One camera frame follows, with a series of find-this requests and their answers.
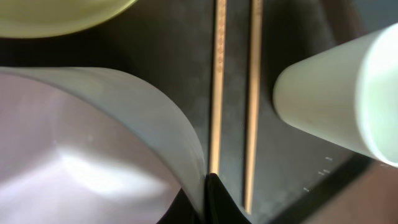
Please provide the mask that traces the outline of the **white bowl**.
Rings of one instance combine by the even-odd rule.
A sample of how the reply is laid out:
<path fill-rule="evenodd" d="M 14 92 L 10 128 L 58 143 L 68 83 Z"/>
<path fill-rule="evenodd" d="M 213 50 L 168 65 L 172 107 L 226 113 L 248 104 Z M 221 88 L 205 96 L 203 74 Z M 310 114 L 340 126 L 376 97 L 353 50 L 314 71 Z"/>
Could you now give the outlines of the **white bowl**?
<path fill-rule="evenodd" d="M 2 223 L 204 218 L 204 156 L 156 87 L 95 67 L 1 69 Z"/>

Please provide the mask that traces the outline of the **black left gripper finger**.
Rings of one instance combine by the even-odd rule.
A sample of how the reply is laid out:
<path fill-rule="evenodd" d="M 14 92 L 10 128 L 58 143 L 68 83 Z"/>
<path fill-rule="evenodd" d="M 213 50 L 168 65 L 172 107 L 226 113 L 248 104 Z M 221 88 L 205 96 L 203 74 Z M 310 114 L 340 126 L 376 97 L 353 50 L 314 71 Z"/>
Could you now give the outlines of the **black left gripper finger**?
<path fill-rule="evenodd" d="M 205 223 L 251 224 L 234 203 L 220 178 L 214 173 L 206 176 Z"/>

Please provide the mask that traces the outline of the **pale green cup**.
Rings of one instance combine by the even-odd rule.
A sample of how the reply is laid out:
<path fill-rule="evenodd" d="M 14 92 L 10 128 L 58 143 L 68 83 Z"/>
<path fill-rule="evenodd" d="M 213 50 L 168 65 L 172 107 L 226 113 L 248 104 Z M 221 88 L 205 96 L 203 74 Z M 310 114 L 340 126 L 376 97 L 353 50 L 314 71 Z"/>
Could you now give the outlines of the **pale green cup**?
<path fill-rule="evenodd" d="M 287 124 L 397 167 L 397 25 L 287 67 L 273 103 Z"/>

